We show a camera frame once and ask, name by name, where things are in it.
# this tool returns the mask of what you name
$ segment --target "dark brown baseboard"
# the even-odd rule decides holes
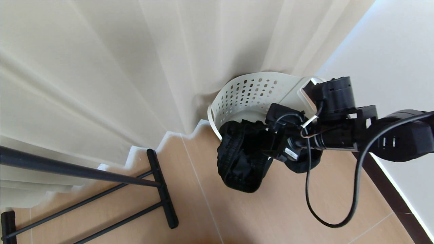
[[[393,212],[398,217],[404,228],[407,230],[410,237],[415,244],[429,244],[433,243],[428,237],[421,224],[418,222],[414,214],[411,212],[401,195],[389,181],[377,162],[370,154],[366,155],[363,162],[363,168],[369,175],[371,180],[377,186],[387,203],[392,208]]]

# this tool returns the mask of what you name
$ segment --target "plastic basket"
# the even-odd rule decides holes
[[[302,89],[307,83],[325,81],[316,76],[297,77],[277,72],[252,73],[232,79],[218,93],[208,107],[208,120],[221,140],[218,129],[227,121],[265,121],[272,103],[304,110],[306,116],[315,114]]]

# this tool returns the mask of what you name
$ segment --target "tile floor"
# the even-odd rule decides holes
[[[217,173],[219,140],[203,122],[190,136],[166,137],[158,159],[179,218],[171,230],[158,208],[90,243],[413,243],[378,189],[364,173],[360,201],[345,227],[321,225],[309,212],[304,196],[305,174],[273,162],[261,188],[252,194],[227,188]],[[146,150],[130,153],[130,169],[109,171],[138,175],[149,170]],[[324,152],[312,171],[312,207],[329,222],[341,221],[352,197],[355,158],[348,152]],[[32,209],[15,209],[18,227],[37,221],[116,184],[91,181],[71,193],[49,194]],[[128,185],[86,206],[18,236],[20,244],[72,243],[159,201],[155,188]]]

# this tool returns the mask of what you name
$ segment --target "black metal rack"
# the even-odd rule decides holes
[[[119,182],[120,185],[117,185],[115,187],[112,187],[106,191],[103,191],[93,197],[90,197],[86,200],[83,200],[80,203],[77,203],[69,208],[66,208],[64,210],[61,210],[55,214],[52,214],[44,219],[41,219],[40,221],[37,221],[33,224],[27,225],[19,230],[16,229],[15,226],[15,212],[14,211],[7,211],[1,214],[1,225],[2,225],[2,237],[1,240],[3,241],[3,244],[17,244],[16,236],[18,234],[21,234],[25,231],[28,231],[40,224],[43,224],[47,221],[50,221],[60,215],[66,214],[67,212],[70,212],[76,208],[79,208],[89,202],[92,202],[102,196],[105,196],[111,192],[114,192],[116,190],[121,189],[122,187],[128,185],[128,184],[134,184],[134,185],[145,185],[145,186],[152,186],[157,187],[158,193],[160,195],[161,201],[116,223],[113,224],[101,231],[98,231],[95,234],[92,234],[84,239],[79,240],[78,243],[85,243],[90,240],[93,240],[97,238],[98,236],[101,236],[123,224],[126,224],[134,219],[137,219],[138,217],[162,206],[164,209],[164,213],[166,215],[167,222],[169,224],[169,227],[171,229],[174,229],[178,226],[178,218],[175,213],[175,209],[173,207],[172,201],[170,199],[169,191],[167,189],[166,183],[164,181],[163,172],[160,169],[160,164],[157,159],[157,154],[154,150],[148,149],[146,151],[146,154],[148,155],[149,163],[151,165],[151,170],[148,172],[145,172],[137,177],[131,177],[121,174],[115,174],[110,173],[98,169],[83,167],[79,165],[74,165],[70,163],[65,163],[49,158],[39,157],[36,155],[32,155],[29,153],[20,152],[17,150],[13,150],[10,148],[6,148],[3,146],[0,146],[0,164],[2,165],[8,165],[18,168],[25,168],[30,170],[36,170],[36,171],[44,171],[49,173],[55,173],[55,174],[62,174],[62,175],[70,175],[70,176],[76,176],[81,178],[89,178],[89,179],[96,179],[96,180],[104,180],[104,181],[113,181],[113,182]],[[142,179],[148,175],[154,175],[155,181],[145,180]]]

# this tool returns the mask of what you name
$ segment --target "beige curtain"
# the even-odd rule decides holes
[[[132,145],[190,134],[233,77],[314,74],[372,2],[2,1],[0,143],[123,166]],[[0,170],[2,207],[84,182]]]

